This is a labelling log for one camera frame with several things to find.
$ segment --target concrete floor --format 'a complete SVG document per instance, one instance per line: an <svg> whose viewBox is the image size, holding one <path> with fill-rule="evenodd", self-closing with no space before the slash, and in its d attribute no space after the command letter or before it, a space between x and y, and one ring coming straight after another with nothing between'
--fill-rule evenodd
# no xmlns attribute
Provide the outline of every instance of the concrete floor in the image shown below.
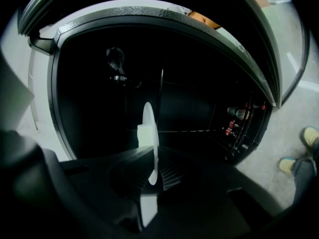
<svg viewBox="0 0 319 239"><path fill-rule="evenodd" d="M283 92L296 75L301 60L301 30L294 10L290 2L264 9L278 42ZM307 156L299 133L306 126L319 126L318 111L319 50L311 38L309 60L298 87L280 110L273 111L258 149L237 166L238 170L268 190L284 209L293 202L295 185L292 176L278 169L278 161L285 156Z"/></svg>

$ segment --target person's leg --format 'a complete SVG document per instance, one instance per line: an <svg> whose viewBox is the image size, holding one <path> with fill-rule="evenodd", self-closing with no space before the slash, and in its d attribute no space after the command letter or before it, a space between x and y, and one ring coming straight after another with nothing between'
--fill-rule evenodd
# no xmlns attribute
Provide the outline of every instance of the person's leg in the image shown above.
<svg viewBox="0 0 319 239"><path fill-rule="evenodd" d="M303 140L312 148L314 161L319 161L319 132L314 128L308 127L304 130ZM294 204L299 202L308 189L313 178L317 175L315 163L310 159L283 158L279 167L284 172L290 172L295 177L295 198Z"/></svg>
<svg viewBox="0 0 319 239"><path fill-rule="evenodd" d="M299 159L293 165L292 174L295 177L296 186L294 197L295 204L302 199L304 193L316 176L315 164L310 159Z"/></svg>

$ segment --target metal rod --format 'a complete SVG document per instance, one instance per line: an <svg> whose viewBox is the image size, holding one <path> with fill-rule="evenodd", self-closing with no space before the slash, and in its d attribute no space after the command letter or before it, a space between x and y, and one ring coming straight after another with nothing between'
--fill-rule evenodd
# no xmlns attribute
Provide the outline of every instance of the metal rod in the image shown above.
<svg viewBox="0 0 319 239"><path fill-rule="evenodd" d="M163 89L163 75L164 75L164 68L162 68L161 70L161 77L160 77L160 83L159 83L159 95L158 95L158 101L156 103L156 111L155 111L156 126L158 125L159 115L160 115L161 92Z"/></svg>
<svg viewBox="0 0 319 239"><path fill-rule="evenodd" d="M214 110L213 110L213 113L212 113L212 115L211 115L210 122L209 122L208 129L207 129L207 130L209 130L210 125L211 125L211 122L212 122L212 120L213 120L214 113L215 113L215 108L216 108L216 103L215 103L215 105L214 105Z"/></svg>
<svg viewBox="0 0 319 239"><path fill-rule="evenodd" d="M127 91L124 89L124 109L125 109L125 123L128 121L128 97L127 97Z"/></svg>

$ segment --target jeans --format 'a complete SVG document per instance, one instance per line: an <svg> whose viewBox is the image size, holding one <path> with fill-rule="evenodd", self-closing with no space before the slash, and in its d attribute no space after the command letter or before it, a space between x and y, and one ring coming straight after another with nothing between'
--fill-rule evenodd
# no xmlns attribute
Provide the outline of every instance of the jeans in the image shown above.
<svg viewBox="0 0 319 239"><path fill-rule="evenodd" d="M315 163L319 163L319 138L317 138L314 142L313 155L314 162L310 159L298 159L294 163L292 169L292 174L295 177L296 186L294 204L298 203L302 199L312 180L317 175Z"/></svg>

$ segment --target yellow shoe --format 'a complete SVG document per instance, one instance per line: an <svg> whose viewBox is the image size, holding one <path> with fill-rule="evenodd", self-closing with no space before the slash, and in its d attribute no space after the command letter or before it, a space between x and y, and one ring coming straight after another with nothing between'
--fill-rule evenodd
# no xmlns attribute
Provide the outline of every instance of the yellow shoe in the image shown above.
<svg viewBox="0 0 319 239"><path fill-rule="evenodd" d="M291 170L293 169L295 159L291 157L284 157L279 162L279 168L285 173L291 173Z"/></svg>
<svg viewBox="0 0 319 239"><path fill-rule="evenodd" d="M319 137L319 132L313 127L306 127L304 129L303 138L309 147L312 148L314 146L317 137Z"/></svg>

